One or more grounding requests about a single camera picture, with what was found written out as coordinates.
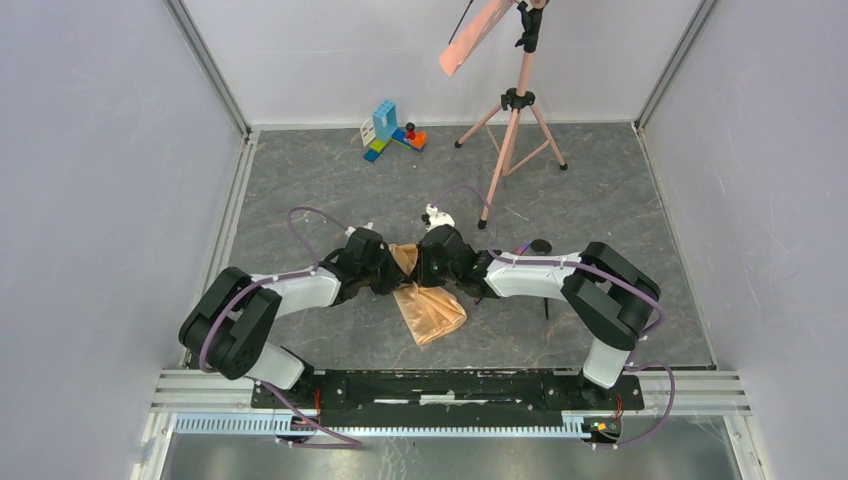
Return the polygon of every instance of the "building block toy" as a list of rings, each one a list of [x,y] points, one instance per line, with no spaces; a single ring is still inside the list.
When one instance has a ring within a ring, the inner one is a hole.
[[[397,125],[397,107],[389,100],[377,107],[371,118],[359,128],[362,145],[368,150],[362,156],[371,163],[383,153],[389,142],[394,140],[407,147],[422,152],[427,144],[427,132],[416,132],[414,123],[407,123],[405,131]]]

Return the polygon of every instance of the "folded cloth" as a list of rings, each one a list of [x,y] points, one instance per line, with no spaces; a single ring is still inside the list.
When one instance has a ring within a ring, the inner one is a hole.
[[[389,251],[407,275],[415,267],[418,247],[415,244],[389,245]],[[465,309],[456,297],[442,287],[420,287],[413,283],[392,292],[406,326],[418,345],[447,335],[465,323]]]

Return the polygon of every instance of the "black knob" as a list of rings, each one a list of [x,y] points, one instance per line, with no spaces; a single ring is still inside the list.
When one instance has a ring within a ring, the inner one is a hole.
[[[551,242],[537,238],[530,242],[530,249],[533,250],[533,253],[536,255],[545,256],[550,254],[554,250],[554,247],[551,246]]]

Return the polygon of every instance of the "wall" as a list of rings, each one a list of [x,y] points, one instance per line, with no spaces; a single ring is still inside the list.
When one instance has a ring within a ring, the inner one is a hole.
[[[848,4],[721,2],[647,127],[715,350],[778,479],[848,457]]]
[[[164,4],[0,4],[0,477],[124,478],[239,138]]]
[[[487,2],[474,2],[466,21]],[[518,81],[521,26],[509,12],[448,77],[439,54],[467,3],[186,0],[239,106],[260,125],[358,126],[387,98],[402,121],[474,123]],[[697,4],[554,0],[531,81],[548,120],[634,119]]]

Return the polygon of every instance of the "marble-patterned surface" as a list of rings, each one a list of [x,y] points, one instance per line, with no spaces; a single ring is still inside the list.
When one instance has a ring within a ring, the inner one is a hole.
[[[425,152],[393,144],[374,164],[362,159],[358,130],[263,132],[230,263],[252,273],[309,265],[306,249],[286,226],[286,212],[297,205],[324,209],[354,225],[373,221],[390,243],[416,242],[424,234],[424,205],[459,182],[485,191],[497,159],[485,131],[456,149],[454,141],[466,127],[423,129],[429,136]],[[504,127],[493,130],[502,136]],[[520,130],[516,160],[544,141],[535,125]],[[560,124],[551,130],[569,169],[560,171],[548,149],[501,180],[494,203],[498,247],[511,251],[544,238],[554,253],[564,254],[591,240],[608,243],[656,280],[670,314],[641,346],[637,361],[710,364],[680,258],[630,126]],[[466,241],[482,249],[494,229],[490,222],[487,230],[477,230],[478,205],[473,194],[457,191],[441,207],[453,215]],[[344,244],[342,231],[320,216],[296,219],[319,253]],[[551,302],[546,321],[537,298],[475,306],[454,291],[468,320],[429,345],[415,345],[392,296],[366,290],[337,307],[278,319],[270,340],[317,368],[568,367],[586,358],[591,335],[568,304]]]

